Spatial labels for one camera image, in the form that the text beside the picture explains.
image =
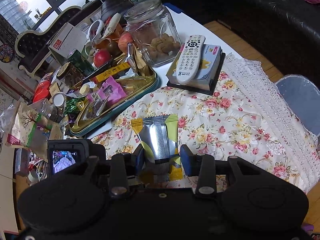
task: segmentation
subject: apple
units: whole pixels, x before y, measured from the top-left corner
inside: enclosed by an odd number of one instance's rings
[[[109,51],[107,49],[98,49],[96,55],[94,55],[93,63],[97,68],[100,68],[109,60],[111,60]]]
[[[124,52],[128,53],[128,43],[132,43],[133,38],[129,32],[123,32],[118,41],[119,49]]]

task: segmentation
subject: floral tablecloth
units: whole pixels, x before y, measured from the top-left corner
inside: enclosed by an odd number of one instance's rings
[[[127,108],[111,131],[92,141],[105,146],[108,159],[132,153],[139,139],[131,119],[175,113],[179,148],[187,144],[194,154],[210,154],[216,160],[237,155],[305,192],[319,179],[317,138],[292,113],[259,62],[232,55],[226,57],[213,96],[162,87]],[[196,180],[185,176],[161,187],[195,187]],[[223,190],[225,177],[217,176],[217,184]]]

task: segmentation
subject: metal tray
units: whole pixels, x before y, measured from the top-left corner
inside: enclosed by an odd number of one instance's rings
[[[111,108],[104,111],[99,117],[91,120],[82,120],[85,110],[89,104],[87,103],[87,105],[78,115],[73,127],[69,127],[70,133],[76,137],[83,137],[85,134],[103,124],[108,119],[123,112],[127,107],[132,105],[138,99],[142,98],[144,95],[156,90],[159,86],[159,76],[152,69],[151,73],[151,76],[137,76],[116,80],[120,84],[135,84],[139,86],[139,88],[135,92],[111,106]]]

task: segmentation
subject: white remote control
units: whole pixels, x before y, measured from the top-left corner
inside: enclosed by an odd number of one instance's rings
[[[204,41],[202,35],[192,35],[186,39],[176,69],[177,81],[181,85],[186,85],[197,74]]]

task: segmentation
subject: floor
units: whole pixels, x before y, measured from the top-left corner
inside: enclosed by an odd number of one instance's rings
[[[265,73],[268,75],[272,82],[276,82],[281,77],[282,73],[273,66],[263,55],[261,55],[256,49],[250,46],[247,42],[242,40],[238,35],[234,34],[231,30],[223,26],[222,24],[213,21],[204,25],[235,51],[237,51],[242,57],[250,60],[258,60],[261,62],[261,66]],[[16,181],[16,195],[17,198],[28,187],[26,179],[17,176]],[[309,212],[306,216],[306,222],[315,226],[315,231],[320,232],[320,182],[308,193],[309,199]]]

